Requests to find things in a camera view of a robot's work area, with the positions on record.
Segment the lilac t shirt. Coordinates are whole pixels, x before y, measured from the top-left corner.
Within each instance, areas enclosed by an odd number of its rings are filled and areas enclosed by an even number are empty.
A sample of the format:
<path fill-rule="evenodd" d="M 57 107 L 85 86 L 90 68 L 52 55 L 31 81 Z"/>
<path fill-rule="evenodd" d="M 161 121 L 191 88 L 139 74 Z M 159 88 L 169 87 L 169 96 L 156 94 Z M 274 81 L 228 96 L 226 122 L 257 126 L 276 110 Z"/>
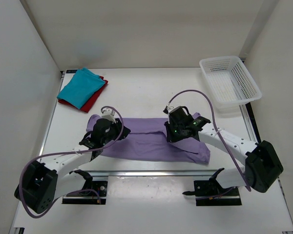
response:
<path fill-rule="evenodd" d="M 129 135 L 103 150 L 111 158 L 209 164 L 210 150 L 193 138 L 167 142 L 166 118 L 124 118 Z"/>

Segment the red t shirt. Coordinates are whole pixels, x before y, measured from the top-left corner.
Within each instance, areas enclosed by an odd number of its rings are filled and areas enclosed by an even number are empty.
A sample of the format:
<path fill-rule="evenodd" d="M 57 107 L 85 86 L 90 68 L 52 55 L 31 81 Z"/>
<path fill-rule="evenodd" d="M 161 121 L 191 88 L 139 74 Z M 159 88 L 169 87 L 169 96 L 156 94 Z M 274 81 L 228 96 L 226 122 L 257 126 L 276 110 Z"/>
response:
<path fill-rule="evenodd" d="M 80 111 L 82 111 L 84 113 L 88 113 L 90 111 L 90 109 L 93 107 L 94 103 L 99 98 L 99 96 L 101 95 L 101 93 L 107 87 L 108 80 L 105 80 L 104 77 L 102 77 L 102 76 L 100 76 L 100 79 L 103 80 L 105 82 L 105 84 L 87 100 L 87 102 L 79 109 Z M 61 104 L 64 104 L 64 105 L 67 105 L 67 106 L 70 106 L 72 108 L 77 109 L 77 107 L 73 106 L 71 103 L 69 103 L 68 101 L 63 100 L 63 99 L 58 99 L 58 103 L 61 103 Z"/>

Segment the teal t shirt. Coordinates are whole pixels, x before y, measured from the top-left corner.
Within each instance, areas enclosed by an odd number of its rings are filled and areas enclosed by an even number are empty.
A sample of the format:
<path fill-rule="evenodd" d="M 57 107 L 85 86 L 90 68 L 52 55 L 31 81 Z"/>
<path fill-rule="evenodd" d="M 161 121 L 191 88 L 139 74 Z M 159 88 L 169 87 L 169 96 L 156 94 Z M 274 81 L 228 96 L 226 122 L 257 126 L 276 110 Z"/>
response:
<path fill-rule="evenodd" d="M 99 75 L 82 68 L 76 71 L 70 82 L 59 92 L 57 99 L 67 101 L 77 109 L 81 109 L 104 84 L 105 81 Z"/>

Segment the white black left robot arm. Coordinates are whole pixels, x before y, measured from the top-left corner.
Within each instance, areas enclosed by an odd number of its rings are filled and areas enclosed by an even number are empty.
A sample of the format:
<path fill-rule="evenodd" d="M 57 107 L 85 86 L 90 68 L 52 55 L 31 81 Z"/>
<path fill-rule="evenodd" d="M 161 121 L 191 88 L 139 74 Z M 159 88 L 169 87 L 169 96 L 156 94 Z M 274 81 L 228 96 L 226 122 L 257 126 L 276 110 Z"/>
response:
<path fill-rule="evenodd" d="M 16 187 L 14 196 L 37 214 L 48 211 L 59 197 L 78 191 L 91 193 L 92 176 L 79 169 L 103 152 L 109 142 L 122 140 L 130 134 L 119 118 L 110 121 L 98 119 L 70 155 L 31 162 L 22 176 L 22 185 Z"/>

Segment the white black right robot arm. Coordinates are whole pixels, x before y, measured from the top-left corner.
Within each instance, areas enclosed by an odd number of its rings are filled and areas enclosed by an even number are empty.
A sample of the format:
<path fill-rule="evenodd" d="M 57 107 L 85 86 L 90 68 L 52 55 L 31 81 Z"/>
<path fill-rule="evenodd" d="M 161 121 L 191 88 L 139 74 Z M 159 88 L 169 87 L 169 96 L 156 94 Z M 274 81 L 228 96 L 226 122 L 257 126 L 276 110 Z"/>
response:
<path fill-rule="evenodd" d="M 218 169 L 210 177 L 209 188 L 215 195 L 232 187 L 250 186 L 265 193 L 278 179 L 284 168 L 271 143 L 242 139 L 215 126 L 209 119 L 194 118 L 187 107 L 179 106 L 167 112 L 167 141 L 178 142 L 193 138 L 229 154 L 235 169 Z"/>

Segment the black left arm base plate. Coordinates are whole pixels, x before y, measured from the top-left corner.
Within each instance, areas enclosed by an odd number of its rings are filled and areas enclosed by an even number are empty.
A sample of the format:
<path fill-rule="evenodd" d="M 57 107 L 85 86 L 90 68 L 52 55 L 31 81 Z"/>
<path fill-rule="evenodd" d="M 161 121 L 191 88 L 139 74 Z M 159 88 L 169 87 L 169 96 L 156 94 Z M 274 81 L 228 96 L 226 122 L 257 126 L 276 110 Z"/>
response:
<path fill-rule="evenodd" d="M 62 204 L 69 205 L 105 205 L 108 189 L 108 177 L 93 177 L 87 191 L 75 192 L 62 198 Z"/>

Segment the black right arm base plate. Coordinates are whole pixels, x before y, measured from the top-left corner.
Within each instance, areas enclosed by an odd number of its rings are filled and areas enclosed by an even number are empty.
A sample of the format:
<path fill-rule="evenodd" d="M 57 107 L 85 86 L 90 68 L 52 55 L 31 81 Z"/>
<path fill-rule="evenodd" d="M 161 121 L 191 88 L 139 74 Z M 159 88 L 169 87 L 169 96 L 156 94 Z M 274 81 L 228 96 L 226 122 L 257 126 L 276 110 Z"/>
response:
<path fill-rule="evenodd" d="M 184 196 L 195 198 L 196 206 L 241 206 L 239 189 L 236 187 L 222 188 L 206 176 L 196 176 L 193 190 L 182 192 Z"/>

